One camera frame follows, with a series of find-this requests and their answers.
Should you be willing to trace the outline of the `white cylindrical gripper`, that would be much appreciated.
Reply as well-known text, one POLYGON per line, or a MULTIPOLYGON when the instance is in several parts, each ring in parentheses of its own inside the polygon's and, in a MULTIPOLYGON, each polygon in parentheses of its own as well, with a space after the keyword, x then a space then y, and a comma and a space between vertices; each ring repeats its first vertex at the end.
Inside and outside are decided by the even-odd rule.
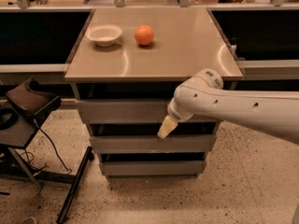
POLYGON ((174 131, 179 122, 185 122, 192 118, 194 113, 192 107, 186 103, 182 103, 175 98, 172 98, 168 108, 168 115, 165 117, 157 135, 165 139, 172 131, 174 131))

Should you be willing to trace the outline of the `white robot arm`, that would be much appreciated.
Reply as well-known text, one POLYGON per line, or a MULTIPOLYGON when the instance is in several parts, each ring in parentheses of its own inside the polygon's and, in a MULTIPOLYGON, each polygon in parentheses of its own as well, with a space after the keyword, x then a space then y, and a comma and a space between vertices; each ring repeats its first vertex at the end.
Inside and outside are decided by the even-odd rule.
POLYGON ((230 122, 299 145, 298 91, 226 90, 215 70, 204 69, 174 89, 158 136, 165 139, 181 122, 195 115, 230 122))

